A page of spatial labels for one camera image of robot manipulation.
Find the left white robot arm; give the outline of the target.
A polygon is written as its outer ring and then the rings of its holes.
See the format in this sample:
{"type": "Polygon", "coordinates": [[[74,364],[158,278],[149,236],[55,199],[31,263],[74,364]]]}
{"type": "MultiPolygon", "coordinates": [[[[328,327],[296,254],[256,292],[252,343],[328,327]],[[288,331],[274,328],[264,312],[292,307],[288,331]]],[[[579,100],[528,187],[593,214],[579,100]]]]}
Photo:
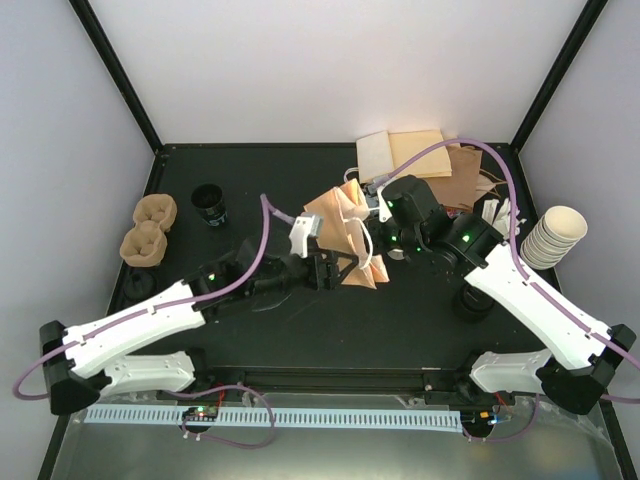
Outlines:
{"type": "Polygon", "coordinates": [[[347,252],[309,240],[270,254],[264,242],[244,241],[236,251],[202,265],[164,291],[116,314],[82,325],[54,320],[39,330],[49,409],[56,416],[83,410],[121,393],[163,390],[193,399],[214,388],[201,354],[142,355],[140,349],[198,329],[253,299],[296,288],[333,290],[372,266],[372,249],[347,252]]]}

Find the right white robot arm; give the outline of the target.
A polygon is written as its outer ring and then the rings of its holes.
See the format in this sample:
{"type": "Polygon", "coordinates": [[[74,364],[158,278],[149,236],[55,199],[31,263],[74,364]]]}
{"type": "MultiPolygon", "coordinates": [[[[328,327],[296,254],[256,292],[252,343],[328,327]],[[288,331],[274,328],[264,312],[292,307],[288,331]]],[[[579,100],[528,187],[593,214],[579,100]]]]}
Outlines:
{"type": "Polygon", "coordinates": [[[461,400],[476,403],[502,391],[540,394],[585,415],[604,398],[636,340],[632,330],[609,326],[566,299],[481,217],[449,218],[425,181],[407,175],[366,191],[379,207],[372,228],[377,247],[423,257],[433,272],[461,278],[460,314],[483,318],[499,304],[544,345],[540,351],[476,356],[454,379],[461,400]]]}

